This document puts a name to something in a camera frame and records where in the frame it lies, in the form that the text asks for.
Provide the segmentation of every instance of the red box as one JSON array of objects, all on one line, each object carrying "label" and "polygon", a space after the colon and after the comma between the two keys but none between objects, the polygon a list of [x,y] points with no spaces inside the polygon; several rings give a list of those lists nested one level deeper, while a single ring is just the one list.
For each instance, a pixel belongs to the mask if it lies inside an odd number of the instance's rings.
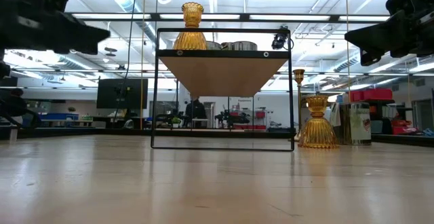
[{"label": "red box", "polygon": [[393,93],[390,89],[376,88],[369,89],[363,93],[364,100],[392,100]]},{"label": "red box", "polygon": [[264,111],[256,112],[256,118],[259,119],[265,118],[265,112]]},{"label": "red box", "polygon": [[241,129],[241,130],[252,130],[253,128],[255,130],[266,130],[267,126],[265,125],[259,125],[259,126],[252,126],[252,125],[234,125],[234,129]]},{"label": "red box", "polygon": [[362,101],[363,99],[363,91],[351,92],[351,102]]}]

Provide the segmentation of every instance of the black monitor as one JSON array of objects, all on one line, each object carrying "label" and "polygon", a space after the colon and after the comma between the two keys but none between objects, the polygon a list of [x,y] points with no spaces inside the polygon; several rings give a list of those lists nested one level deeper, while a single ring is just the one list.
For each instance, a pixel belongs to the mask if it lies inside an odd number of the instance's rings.
[{"label": "black monitor", "polygon": [[121,94],[123,79],[101,79],[98,83],[98,109],[140,109],[141,94],[143,95],[142,108],[146,109],[148,103],[148,79],[143,79],[143,92],[141,92],[141,79],[127,79]]}]

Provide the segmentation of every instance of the amber glass candle holder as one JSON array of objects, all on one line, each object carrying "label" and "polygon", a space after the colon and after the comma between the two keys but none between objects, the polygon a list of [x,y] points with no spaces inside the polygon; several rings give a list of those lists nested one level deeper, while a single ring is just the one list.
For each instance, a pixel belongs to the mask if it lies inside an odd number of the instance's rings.
[{"label": "amber glass candle holder", "polygon": [[323,118],[327,107],[327,96],[308,96],[307,104],[312,118],[304,126],[299,147],[335,149],[338,148],[338,139],[332,125]]},{"label": "amber glass candle holder", "polygon": [[[198,3],[184,3],[182,5],[186,28],[199,28],[203,7]],[[175,50],[206,50],[206,39],[203,33],[181,32],[175,40]]]}]

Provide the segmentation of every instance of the shelf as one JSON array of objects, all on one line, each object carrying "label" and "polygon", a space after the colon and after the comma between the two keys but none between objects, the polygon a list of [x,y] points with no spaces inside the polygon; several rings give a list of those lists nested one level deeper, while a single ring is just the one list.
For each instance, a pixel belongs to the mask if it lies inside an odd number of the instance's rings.
[{"label": "shelf", "polygon": [[286,58],[288,52],[237,51],[237,50],[159,50],[158,57],[201,57],[201,58]]},{"label": "shelf", "polygon": [[252,97],[288,60],[288,52],[159,50],[193,96]]}]

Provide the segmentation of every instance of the cable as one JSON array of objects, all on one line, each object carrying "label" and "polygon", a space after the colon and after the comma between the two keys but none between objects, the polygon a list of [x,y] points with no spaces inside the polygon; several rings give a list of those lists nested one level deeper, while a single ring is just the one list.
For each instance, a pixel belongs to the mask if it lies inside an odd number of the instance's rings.
[{"label": "cable", "polygon": [[[144,14],[143,14],[143,19],[142,19],[142,26],[145,26],[145,21],[144,21]],[[140,66],[140,69],[143,71],[143,59],[144,59],[144,31],[142,31],[142,65]],[[143,72],[140,72],[140,131],[143,130]]]},{"label": "cable", "polygon": [[119,97],[117,99],[115,119],[113,120],[113,124],[111,125],[112,128],[116,124],[117,112],[119,110],[119,105],[121,104],[121,98],[122,98],[123,90],[125,89],[125,84],[127,82],[128,72],[130,71],[131,36],[132,36],[132,33],[133,33],[133,19],[134,19],[134,10],[135,9],[136,9],[136,0],[133,0],[133,10],[131,12],[131,20],[130,20],[130,37],[128,39],[128,58],[127,58],[127,65],[128,65],[128,67],[127,67],[127,73],[125,74],[125,77],[123,78],[123,83],[122,83],[122,87],[121,87],[121,93],[119,94]]},{"label": "cable", "polygon": [[[347,33],[349,32],[350,29],[350,23],[349,23],[349,7],[348,7],[348,0],[346,0],[347,2]],[[348,60],[348,101],[351,102],[351,78],[350,78],[350,45],[349,42],[347,41],[347,60]]]}]

